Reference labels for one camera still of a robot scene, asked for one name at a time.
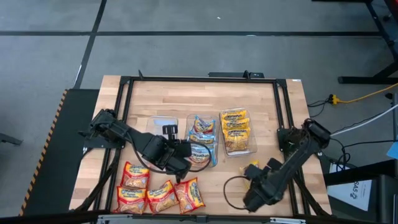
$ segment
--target metal stand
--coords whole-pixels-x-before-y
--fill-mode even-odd
[[[323,2],[361,2],[365,3],[368,7],[370,14],[373,17],[373,21],[376,24],[377,28],[383,39],[386,41],[388,47],[390,48],[391,54],[394,58],[394,61],[388,65],[385,69],[381,70],[379,73],[375,74],[372,77],[338,77],[338,82],[341,84],[395,84],[398,83],[398,78],[388,78],[394,72],[398,71],[398,54],[394,49],[395,42],[390,39],[387,32],[384,30],[383,25],[379,20],[379,16],[376,14],[375,10],[372,6],[373,0],[312,0],[312,1],[323,1]],[[393,13],[393,7],[398,7],[398,4],[393,2],[393,0],[384,0],[389,10]]]
[[[13,138],[13,137],[8,136],[7,134],[3,134],[3,133],[0,133],[0,142],[8,142],[8,143],[14,144],[16,146],[19,146],[22,143],[21,140],[18,140],[16,138]]]

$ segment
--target wooden tabletop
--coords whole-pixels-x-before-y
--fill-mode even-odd
[[[118,93],[120,76],[104,76],[98,100],[95,108],[95,116],[100,109],[114,108]],[[305,118],[308,118],[307,103],[305,101],[303,86],[300,80],[287,80],[290,104],[294,123],[301,127]],[[119,118],[122,116],[125,95],[122,97]],[[280,90],[284,122],[287,127],[287,117],[283,104],[283,94]],[[249,110],[258,151],[248,156],[227,157],[221,142],[218,150],[218,164],[199,173],[188,173],[184,180],[198,177],[198,186],[206,207],[195,210],[194,214],[209,215],[255,215],[255,216],[290,216],[289,192],[284,198],[273,206],[263,206],[256,213],[248,213],[245,210],[235,210],[229,207],[223,196],[223,185],[227,179],[235,175],[241,175],[239,168],[248,165],[258,159],[260,166],[264,167],[270,158],[276,158],[283,162],[283,156],[279,151],[276,129],[279,127],[274,91],[271,84],[266,83],[210,83],[210,82],[139,82],[135,81],[132,91],[132,99],[129,108],[127,124],[144,132],[147,121],[151,116],[174,116],[178,118],[178,137],[184,138],[186,118],[190,114],[207,114],[218,116],[221,110],[228,108],[244,107]],[[75,189],[70,202],[70,209],[79,206],[98,183],[100,169],[103,161],[104,149],[94,149],[88,153],[80,164]],[[124,163],[129,161],[139,164],[132,146],[126,143],[119,161],[116,185],[120,184]],[[303,173],[305,183],[315,200],[322,208],[331,213],[326,187],[323,180],[322,169],[319,160],[312,156],[304,165]],[[158,189],[166,180],[175,183],[174,176],[150,173],[149,190]],[[104,186],[100,208],[104,208],[108,184]],[[227,186],[229,201],[242,207],[242,198],[246,192],[243,180],[236,179]],[[296,186],[296,197],[299,210],[302,212],[301,197]],[[116,191],[113,194],[112,209],[118,206]],[[151,213],[147,206],[146,213]],[[162,213],[179,214],[179,206],[174,206]]]

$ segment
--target ramen noodle packet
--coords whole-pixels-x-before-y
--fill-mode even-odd
[[[149,182],[149,169],[144,166],[136,166],[126,162],[123,169],[122,182],[123,187],[131,189],[146,189]]]
[[[212,120],[211,122],[207,123],[198,116],[195,116],[193,130],[195,130],[196,133],[213,134],[215,123],[216,120]]]
[[[245,129],[249,127],[250,118],[244,118],[240,120],[222,120],[221,124],[223,130],[230,130],[230,129]]]
[[[131,190],[118,186],[118,205],[116,213],[142,214],[146,206],[146,189]]]
[[[166,181],[159,189],[147,191],[149,208],[153,214],[178,204],[171,181]]]
[[[224,111],[221,114],[221,119],[227,121],[240,120],[246,117],[246,113],[246,110]]]
[[[175,193],[180,202],[181,214],[205,207],[198,188],[198,177],[174,185]]]
[[[245,129],[232,129],[232,130],[223,130],[224,137],[230,136],[249,136],[250,128]]]
[[[198,142],[202,144],[213,144],[215,140],[214,135],[210,134],[200,134],[200,133],[195,133],[193,131],[189,132],[189,140],[193,142]]]
[[[250,128],[223,130],[223,134],[227,152],[244,151],[248,149]]]
[[[252,161],[250,164],[253,164],[255,167],[260,168],[258,160]],[[246,169],[248,168],[249,165],[247,165],[246,167],[239,168],[239,170],[241,171],[241,175],[244,175],[244,171],[246,171]],[[250,189],[250,180],[244,179],[243,182],[244,182],[244,186],[246,187],[246,189],[249,190]]]
[[[209,144],[206,146],[209,148],[211,153],[211,162],[209,166],[213,167],[217,164],[214,144]],[[204,167],[210,158],[209,151],[207,151],[205,147],[196,145],[195,143],[191,144],[191,149],[192,149],[192,155],[188,157],[187,160],[191,162],[192,166]]]

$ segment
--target yellow cable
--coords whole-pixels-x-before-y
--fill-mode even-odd
[[[368,94],[368,95],[366,95],[366,96],[362,96],[362,97],[359,97],[359,98],[354,99],[354,100],[343,101],[343,100],[340,100],[339,98],[335,98],[336,103],[334,103],[334,104],[337,104],[337,103],[352,103],[352,102],[355,102],[355,101],[363,100],[363,99],[365,99],[365,98],[368,98],[369,96],[373,96],[373,95],[375,95],[375,94],[382,93],[382,92],[384,92],[384,91],[386,91],[386,90],[389,90],[389,89],[391,89],[391,88],[394,88],[395,86],[398,86],[398,83],[393,84],[392,86],[389,86],[389,87],[387,87],[387,88],[385,88],[385,89],[383,89],[383,90],[375,91],[374,93],[370,93],[370,94]]]

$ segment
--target clear plastic tray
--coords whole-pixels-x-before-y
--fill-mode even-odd
[[[163,125],[178,125],[178,119],[171,116],[151,116],[148,119],[146,132],[155,135],[161,135],[166,139],[169,138],[167,134],[163,134]]]
[[[241,149],[239,148],[232,148],[232,147],[228,147],[225,144],[225,135],[224,135],[224,130],[223,129],[223,114],[226,114],[228,112],[234,112],[234,111],[242,111],[242,110],[246,110],[246,115],[243,117],[244,118],[249,118],[249,128],[250,128],[250,134],[248,137],[248,141],[247,141],[247,146],[246,147],[242,147]],[[233,109],[227,109],[227,110],[223,110],[220,112],[220,123],[221,123],[221,131],[223,132],[223,141],[224,141],[224,149],[225,149],[225,153],[227,156],[241,156],[241,155],[245,155],[245,154],[250,154],[250,153],[254,153],[257,152],[257,142],[256,142],[256,135],[254,134],[254,130],[253,130],[253,126],[252,126],[252,121],[250,118],[250,114],[249,111],[246,108],[233,108]]]
[[[213,124],[213,131],[211,133],[205,133],[203,134],[202,132],[196,132],[195,129],[193,128],[195,125],[195,120],[196,119],[201,119],[202,121],[204,121],[205,123],[212,123]],[[207,156],[208,155],[208,151],[200,146],[195,144],[192,139],[190,139],[190,135],[194,134],[196,136],[201,136],[201,137],[205,137],[204,139],[211,139],[211,136],[213,137],[214,141],[211,144],[206,144],[206,146],[208,146],[208,148],[210,149],[211,153],[211,162],[209,164],[209,167],[214,167],[215,165],[217,165],[218,162],[218,132],[219,132],[219,126],[220,126],[220,121],[218,120],[218,118],[216,116],[208,116],[208,115],[200,115],[200,114],[190,114],[187,117],[187,127],[185,128],[185,139],[191,141],[191,145],[192,145],[192,154],[195,154],[196,157],[191,157],[189,158],[189,161],[192,163],[192,166],[195,167],[203,167],[204,165],[206,165],[207,160],[200,162],[200,156]]]

